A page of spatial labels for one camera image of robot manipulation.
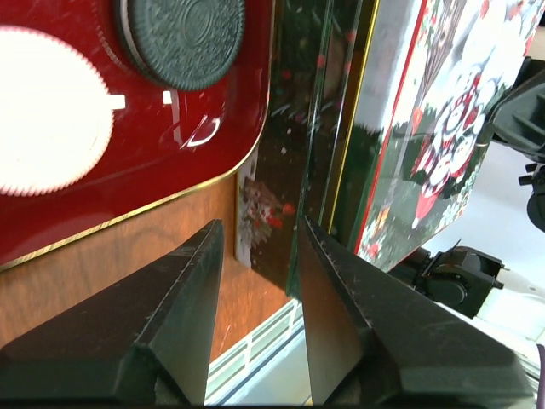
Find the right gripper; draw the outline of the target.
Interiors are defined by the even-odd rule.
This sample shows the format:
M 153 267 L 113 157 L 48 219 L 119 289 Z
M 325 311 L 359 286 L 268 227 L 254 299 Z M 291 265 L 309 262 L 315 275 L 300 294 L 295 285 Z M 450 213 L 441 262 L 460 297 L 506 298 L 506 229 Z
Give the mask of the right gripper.
M 514 86 L 491 115 L 494 139 L 544 163 L 544 61 L 525 57 Z

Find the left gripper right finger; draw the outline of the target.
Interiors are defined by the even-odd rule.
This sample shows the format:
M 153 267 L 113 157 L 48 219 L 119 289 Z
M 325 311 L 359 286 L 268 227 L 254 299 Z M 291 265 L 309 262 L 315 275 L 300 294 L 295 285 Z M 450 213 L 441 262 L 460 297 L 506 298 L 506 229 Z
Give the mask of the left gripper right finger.
M 299 221 L 298 268 L 316 405 L 518 405 L 516 354 Z

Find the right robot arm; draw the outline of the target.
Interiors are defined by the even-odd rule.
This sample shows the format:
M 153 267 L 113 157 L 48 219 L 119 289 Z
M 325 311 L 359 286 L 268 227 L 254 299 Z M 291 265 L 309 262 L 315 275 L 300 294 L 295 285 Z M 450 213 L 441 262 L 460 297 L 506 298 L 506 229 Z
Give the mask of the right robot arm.
M 535 227 L 544 229 L 544 61 L 526 57 L 514 87 L 485 120 L 485 136 L 523 154 L 531 162 L 519 178 L 530 186 L 526 212 Z M 425 297 L 460 314 L 477 315 L 491 290 L 501 290 L 502 262 L 482 251 L 454 245 L 435 256 L 419 248 L 389 274 Z

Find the dark red tray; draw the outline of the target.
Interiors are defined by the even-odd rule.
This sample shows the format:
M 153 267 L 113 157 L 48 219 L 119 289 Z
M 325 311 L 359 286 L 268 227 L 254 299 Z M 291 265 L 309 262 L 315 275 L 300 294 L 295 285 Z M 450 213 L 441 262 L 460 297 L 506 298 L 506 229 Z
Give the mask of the dark red tray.
M 69 187 L 1 193 L 1 267 L 12 268 L 232 174 L 255 148 L 269 101 L 274 2 L 243 1 L 241 48 L 206 89 L 157 84 L 123 50 L 115 1 L 4 1 L 2 26 L 55 36 L 98 70 L 112 97 L 112 138 Z

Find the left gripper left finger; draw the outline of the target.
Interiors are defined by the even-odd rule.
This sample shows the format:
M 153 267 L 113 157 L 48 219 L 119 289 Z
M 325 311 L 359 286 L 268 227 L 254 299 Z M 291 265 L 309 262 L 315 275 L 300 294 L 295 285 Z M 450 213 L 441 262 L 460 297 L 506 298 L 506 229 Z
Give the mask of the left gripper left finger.
M 201 405 L 224 251 L 213 220 L 1 350 L 4 405 Z

